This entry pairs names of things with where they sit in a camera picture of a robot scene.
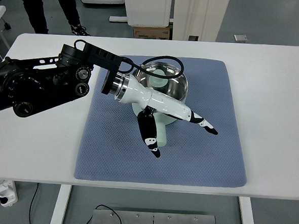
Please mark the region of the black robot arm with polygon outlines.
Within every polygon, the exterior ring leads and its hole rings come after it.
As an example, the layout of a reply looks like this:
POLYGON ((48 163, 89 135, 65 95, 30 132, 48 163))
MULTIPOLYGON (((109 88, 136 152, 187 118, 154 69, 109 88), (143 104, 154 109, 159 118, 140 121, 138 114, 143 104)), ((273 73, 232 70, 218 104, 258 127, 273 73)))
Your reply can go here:
POLYGON ((121 71, 122 63, 149 77, 169 80, 183 74, 157 74, 131 59, 115 55, 90 43, 83 49, 64 45, 57 57, 18 60, 5 58, 0 63, 0 111, 12 107, 25 118, 74 101, 88 94, 89 79, 95 65, 107 70, 101 92, 113 94, 120 103, 137 103, 141 110, 137 121, 141 138, 149 150, 160 156, 155 113, 186 120, 217 134, 214 127, 181 101, 154 88, 143 86, 130 70, 121 71))

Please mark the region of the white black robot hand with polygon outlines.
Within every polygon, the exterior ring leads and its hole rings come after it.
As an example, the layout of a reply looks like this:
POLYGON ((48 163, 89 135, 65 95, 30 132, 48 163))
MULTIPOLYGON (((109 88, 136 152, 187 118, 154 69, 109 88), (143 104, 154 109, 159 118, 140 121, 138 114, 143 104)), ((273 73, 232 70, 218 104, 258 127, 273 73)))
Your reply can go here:
MULTIPOLYGON (((207 120, 191 111, 184 103, 154 89, 144 87, 133 75, 121 75, 120 85, 115 92, 115 99, 120 103, 137 103, 141 109, 149 106, 163 114, 198 124, 213 135, 218 134, 207 120)), ((159 158, 161 154, 157 143, 154 112, 142 110, 137 116, 137 121, 143 142, 153 155, 159 158)))

